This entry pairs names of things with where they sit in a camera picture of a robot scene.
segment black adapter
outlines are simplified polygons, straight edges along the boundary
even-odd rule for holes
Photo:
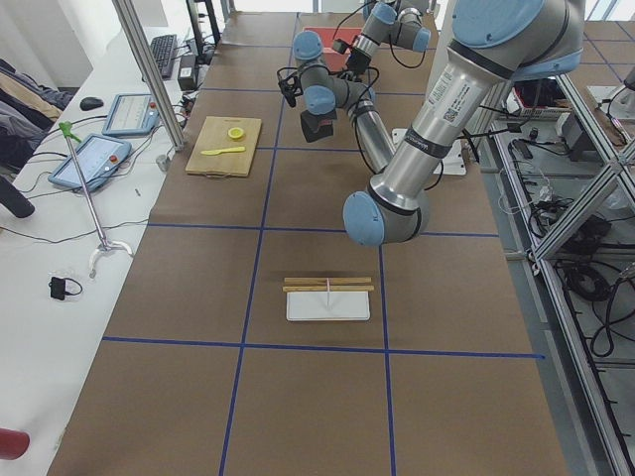
[[[181,91],[194,91],[198,79],[198,64],[195,55],[185,55],[179,64],[179,87]]]

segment black cable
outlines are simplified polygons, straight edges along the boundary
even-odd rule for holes
[[[529,121],[531,121],[534,118],[534,113],[536,112],[536,108],[538,107],[538,101],[540,99],[540,93],[543,89],[543,81],[541,79],[538,80],[538,86],[536,86],[536,97],[534,98],[534,104],[532,105],[532,109],[529,112],[529,116],[527,116],[527,118],[521,122],[520,124],[518,124],[518,128],[522,128],[524,125],[526,125]],[[504,134],[506,132],[513,132],[510,128],[506,128],[506,129],[501,129],[500,131],[491,131],[491,132],[483,132],[482,134],[470,134],[470,137],[472,139],[478,138],[478,137],[493,137],[493,136],[497,136],[498,134]],[[465,136],[459,136],[458,139],[467,139],[467,137]]]
[[[379,171],[375,171],[373,170],[372,167],[370,167],[370,164],[368,163],[368,160],[366,159],[366,156],[364,155],[364,151],[361,148],[361,142],[359,141],[359,133],[357,132],[357,118],[353,120],[353,132],[355,133],[355,142],[357,143],[357,150],[359,151],[359,154],[361,155],[361,160],[364,161],[364,164],[373,175],[377,174]]]
[[[613,329],[611,329],[611,325],[614,325],[618,322],[624,322],[625,320],[633,317],[633,315],[635,315],[635,309],[633,309],[631,312],[629,312],[628,314],[626,314],[624,317],[621,317],[619,319],[616,319],[614,321],[610,320],[610,316],[611,316],[611,311],[613,310],[613,304],[615,302],[615,297],[617,296],[617,292],[619,291],[619,288],[624,284],[627,283],[630,280],[624,280],[622,278],[618,278],[617,281],[615,282],[615,284],[612,287],[612,292],[611,292],[611,296],[608,299],[608,303],[606,305],[606,313],[604,314],[604,319],[600,320],[602,325],[595,331],[595,333],[593,334],[593,336],[591,337],[590,340],[590,351],[591,353],[595,356],[595,357],[608,357],[610,356],[613,351],[615,350],[615,342],[613,340]],[[596,349],[597,346],[597,339],[600,337],[600,335],[602,335],[602,333],[605,334],[606,336],[606,340],[608,342],[608,348],[604,351],[604,352],[598,352]]]
[[[558,151],[554,151],[552,149],[549,149],[547,147],[545,147],[543,144],[539,144],[538,142],[534,142],[534,141],[529,141],[527,139],[517,139],[520,142],[524,142],[525,144],[527,144],[528,146],[532,146],[535,147],[537,149],[542,149],[543,151],[549,152],[551,154],[554,154],[556,156],[561,156],[561,157],[568,157],[571,154],[571,151],[569,150],[569,147],[567,147],[567,149],[563,152],[558,152]],[[546,143],[547,145],[557,145],[556,143]]]
[[[139,221],[124,221],[122,223],[119,223],[118,225],[104,226],[102,228],[104,230],[114,230],[115,228],[120,228],[120,227],[126,226],[126,225],[140,225],[140,224],[145,223],[147,221],[148,221],[148,218],[146,218],[144,220],[139,220]],[[76,240],[78,238],[83,238],[84,236],[92,235],[93,233],[97,232],[97,229],[95,228],[94,230],[87,231],[87,232],[81,233],[79,235],[71,236],[69,238],[63,238],[62,240],[50,240],[49,238],[42,238],[42,237],[38,237],[38,236],[27,235],[25,233],[20,233],[19,231],[11,230],[11,229],[6,228],[4,226],[0,226],[0,230],[4,230],[7,233],[12,233],[14,235],[22,236],[24,238],[30,238],[32,240],[41,241],[41,242],[47,243],[49,245],[59,245],[60,243],[64,243],[66,241],[71,241],[71,240]]]
[[[613,117],[613,115],[611,114],[611,106],[613,105],[613,101],[615,99],[617,99],[619,97],[620,94],[622,94],[624,91],[628,91],[629,89],[624,86],[624,88],[619,91],[617,94],[615,94],[609,101],[608,101],[608,107],[606,108],[606,117],[608,117],[608,122],[611,123],[611,126],[613,126],[613,129],[615,129],[615,132],[617,132],[617,134],[619,134],[620,138],[622,139],[622,142],[624,143],[623,145],[627,145],[628,144],[628,140],[626,139],[626,136],[624,135],[624,133],[622,131],[619,130],[619,128],[617,127],[617,125],[613,122],[613,120],[615,119]]]
[[[363,90],[363,92],[359,95],[359,97],[357,98],[357,100],[355,101],[355,103],[349,108],[353,110],[353,114],[355,114],[355,110],[359,107],[359,103],[362,101],[362,99],[364,98],[364,96],[368,93],[368,91],[370,91],[370,88],[373,86],[373,84],[375,84],[377,82],[377,80],[379,79],[379,69],[377,69],[376,67],[373,66],[368,66],[368,70],[372,70],[376,73],[375,78],[372,81],[368,81],[368,84],[366,85],[366,88]],[[359,140],[359,133],[357,131],[357,116],[353,116],[353,131],[355,133],[355,141],[357,142],[357,150],[359,151],[359,154],[361,155],[361,159],[362,161],[364,161],[364,164],[366,164],[366,167],[368,168],[368,170],[370,172],[372,172],[373,174],[377,174],[379,173],[379,171],[375,171],[373,170],[373,168],[370,166],[370,163],[368,162],[368,160],[366,159],[366,156],[364,155],[364,151],[362,150],[361,147],[361,142]]]
[[[124,169],[125,172],[121,173],[121,174],[114,174],[112,176],[110,176],[111,179],[117,178],[117,177],[126,177],[127,175],[129,175],[132,170],[135,167],[135,164],[137,163],[137,158],[139,157],[139,155],[144,152],[146,149],[148,149],[148,147],[150,147],[150,144],[152,144],[152,140],[155,137],[155,134],[157,133],[157,131],[159,129],[161,129],[163,127],[163,124],[160,124],[159,126],[155,127],[152,132],[150,133],[150,135],[148,136],[148,138],[143,141],[139,147],[137,147],[137,149],[135,149],[134,151],[132,151],[131,153],[131,158],[128,161],[128,166],[125,168],[122,168],[121,165],[125,164],[125,163],[120,163],[119,166],[117,166],[119,169]]]
[[[36,156],[60,156],[60,157],[68,157],[68,154],[63,154],[61,152],[36,152],[34,155],[32,155],[31,157],[36,157]]]
[[[492,112],[498,112],[499,114],[505,114],[505,117],[507,117],[508,119],[510,117],[516,117],[516,118],[520,117],[520,111],[512,113],[506,109],[496,109],[495,107],[483,106],[482,104],[478,107],[480,107],[481,109],[485,109],[486,111],[492,111]]]
[[[610,265],[608,263],[604,263],[602,261],[597,261],[597,260],[586,260],[586,261],[577,261],[577,260],[569,260],[569,259],[560,259],[556,262],[555,268],[557,270],[565,270],[566,268],[561,266],[561,262],[562,261],[569,261],[571,262],[571,265],[567,265],[567,268],[577,268],[577,267],[586,267],[588,268],[590,264],[596,264],[596,265],[600,265],[603,266],[605,268],[608,268],[612,271],[615,271],[616,273],[621,273],[622,270],[620,270],[619,268]],[[566,297],[569,296],[569,291],[570,291],[570,287],[569,287],[569,283],[565,283],[565,281],[562,279],[562,277],[560,276],[559,273],[557,273],[558,278],[561,280],[561,283],[563,285],[563,291],[566,292]],[[605,284],[603,285],[604,287],[608,286],[608,282],[606,281],[606,279],[603,279],[605,281]],[[632,279],[622,279],[622,278],[618,278],[615,283],[611,286],[609,286],[607,288],[607,290],[603,290],[603,291],[598,291],[596,296],[590,296],[587,300],[589,300],[591,302],[591,309],[593,310],[593,314],[595,315],[595,317],[597,318],[597,320],[599,320],[599,322],[602,324],[599,328],[597,328],[595,330],[595,332],[593,333],[593,335],[590,337],[590,343],[589,343],[589,350],[591,352],[591,354],[595,357],[599,357],[599,358],[604,358],[604,357],[608,357],[610,356],[613,351],[615,350],[615,343],[613,340],[613,336],[612,334],[618,335],[619,337],[628,340],[630,342],[635,342],[635,338],[630,337],[628,335],[625,335],[615,329],[612,328],[612,326],[625,322],[628,319],[631,319],[635,316],[635,308],[628,312],[627,314],[625,314],[622,317],[619,317],[617,319],[611,320],[610,316],[611,316],[611,312],[613,310],[613,304],[615,301],[615,298],[617,296],[617,293],[619,291],[619,288],[623,285],[627,283],[630,288],[635,291],[635,283],[633,282]],[[606,312],[604,313],[604,316],[601,316],[599,311],[596,309],[595,305],[598,302],[601,301],[607,301],[607,305],[606,305]],[[575,309],[572,307],[572,303],[570,305],[570,311],[571,314],[576,315],[577,312],[575,311]],[[600,352],[597,350],[597,342],[599,337],[602,335],[602,333],[605,333],[606,335],[606,339],[608,341],[608,348],[603,351]]]
[[[80,295],[81,293],[83,293],[83,286],[82,286],[79,282],[77,282],[77,281],[76,281],[76,280],[74,280],[73,278],[64,278],[64,280],[65,280],[65,281],[70,281],[71,283],[75,283],[76,285],[78,285],[78,286],[79,286],[79,291],[78,291],[77,293],[70,293],[70,292],[66,291],[66,292],[65,292],[65,294],[66,294],[67,296],[78,296],[78,295]]]
[[[36,186],[38,186],[38,182],[40,181],[40,177],[41,177],[41,176],[43,176],[43,175],[45,175],[45,174],[49,174],[49,175],[50,175],[51,173],[50,173],[50,172],[42,172],[41,174],[39,174],[39,175],[36,177],[36,182],[33,184],[33,186],[32,186],[31,188],[29,188],[28,190],[18,190],[18,191],[19,191],[20,193],[29,193],[29,192],[31,192],[31,191],[33,191],[33,190],[35,190]]]
[[[480,156],[478,155],[478,150],[476,149],[476,146],[474,145],[474,141],[472,141],[472,135],[467,132],[467,129],[463,129],[463,135],[465,136],[465,140],[467,141],[467,144],[469,144],[469,148],[472,151],[472,154],[474,155],[474,159],[476,160],[476,162],[478,164],[480,164]]]
[[[390,47],[390,53],[393,56],[393,59],[406,69],[417,69],[419,66],[421,66],[424,63],[424,60],[426,59],[426,50],[424,50],[424,53],[421,55],[421,59],[419,60],[417,64],[412,64],[412,65],[405,64],[404,62],[402,62],[401,60],[397,58],[397,55],[395,55],[395,50],[393,50],[393,39],[391,35],[388,35],[388,46]]]
[[[434,187],[436,187],[441,182],[441,179],[444,177],[444,170],[445,170],[444,161],[440,160],[439,164],[441,165],[441,171],[439,172],[439,176],[437,177],[437,181],[435,181],[435,183],[433,183],[432,185],[424,188],[425,191],[432,190]]]
[[[76,121],[70,121],[70,124],[72,124],[73,126],[76,124],[80,124],[82,122],[86,122],[86,121],[90,121],[93,119],[105,119],[106,117],[108,117],[107,115],[101,115],[101,116],[90,116],[90,117],[84,117],[83,119],[78,119]],[[42,143],[44,143],[44,140],[49,137],[52,136],[54,133],[62,133],[62,131],[58,128],[58,129],[52,129],[50,130],[48,133],[46,133],[44,136],[42,136],[42,138],[40,138],[40,135],[35,135],[33,136],[31,139],[39,139],[40,141],[42,141]]]
[[[614,220],[606,220],[608,223],[612,223],[614,221],[626,221],[626,220],[632,220],[633,218],[635,218],[635,215],[632,216],[627,216],[626,218],[615,218]]]
[[[337,35],[337,32],[339,31],[339,29],[341,28],[341,26],[342,26],[342,25],[343,25],[346,21],[348,21],[348,20],[349,20],[349,19],[350,19],[350,18],[351,18],[354,14],[356,14],[356,13],[357,13],[357,12],[359,12],[360,10],[362,10],[362,9],[366,8],[368,5],[372,5],[373,3],[375,3],[375,0],[371,0],[370,2],[366,2],[366,3],[364,3],[361,7],[359,7],[359,8],[357,8],[357,9],[353,10],[353,11],[352,11],[352,13],[350,13],[349,15],[346,15],[346,16],[344,17],[344,19],[343,19],[341,22],[339,22],[339,23],[337,24],[337,28],[335,28],[335,31],[333,32],[333,38],[332,38],[332,39],[333,39],[333,40],[335,39],[335,36]]]
[[[609,250],[635,250],[635,243],[600,243],[599,248]]]

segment metal stand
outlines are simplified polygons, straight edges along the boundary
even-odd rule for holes
[[[75,151],[75,147],[72,144],[72,138],[70,133],[70,126],[67,125],[67,128],[64,127],[64,123],[60,124],[60,129],[62,129],[64,137],[66,139],[66,144],[68,145],[68,150],[70,151],[70,156],[72,158],[72,162],[75,165],[75,169],[77,170],[77,176],[79,177],[79,182],[81,183],[81,189],[83,190],[83,194],[86,197],[86,201],[88,202],[88,208],[90,209],[90,215],[92,216],[92,221],[95,223],[95,227],[97,228],[97,236],[99,237],[99,245],[97,249],[92,252],[90,255],[90,259],[88,260],[88,270],[91,278],[94,278],[97,274],[97,270],[95,268],[97,259],[104,254],[109,254],[116,250],[124,250],[130,257],[134,257],[134,253],[132,252],[132,248],[128,243],[123,241],[108,241],[106,237],[106,233],[99,222],[99,217],[97,216],[97,212],[95,211],[95,206],[92,203],[92,197],[90,196],[90,191],[88,190],[88,185],[86,184],[86,178],[83,176],[83,172],[81,171],[81,166],[79,165],[79,159],[77,158],[77,152]]]

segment aluminum frame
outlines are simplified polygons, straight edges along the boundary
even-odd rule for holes
[[[170,100],[166,86],[163,84],[154,56],[148,46],[148,41],[141,22],[139,21],[137,11],[132,4],[132,0],[112,0],[112,4],[117,11],[121,28],[128,39],[132,55],[135,57],[135,61],[139,69],[141,69],[148,88],[157,103],[157,109],[166,126],[172,145],[175,151],[178,152],[182,150],[185,145],[183,131],[181,130],[179,122],[177,122],[172,101]]]

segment robotic arm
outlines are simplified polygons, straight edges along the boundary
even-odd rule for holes
[[[363,64],[353,56],[371,58],[376,51],[366,38],[383,41],[394,32],[401,15],[394,7],[401,3],[374,6],[354,42],[349,67]],[[390,25],[384,21],[387,9],[393,11]],[[335,107],[343,107],[356,121],[376,173],[365,191],[344,204],[346,231],[359,244],[407,241],[426,226],[430,211],[424,183],[492,86],[562,74],[579,64],[584,0],[458,0],[453,17],[448,64],[396,150],[374,110],[372,90],[329,76],[318,53],[321,45],[310,48],[319,38],[311,32],[296,37],[298,78],[309,114],[315,116],[314,130],[333,119]]]

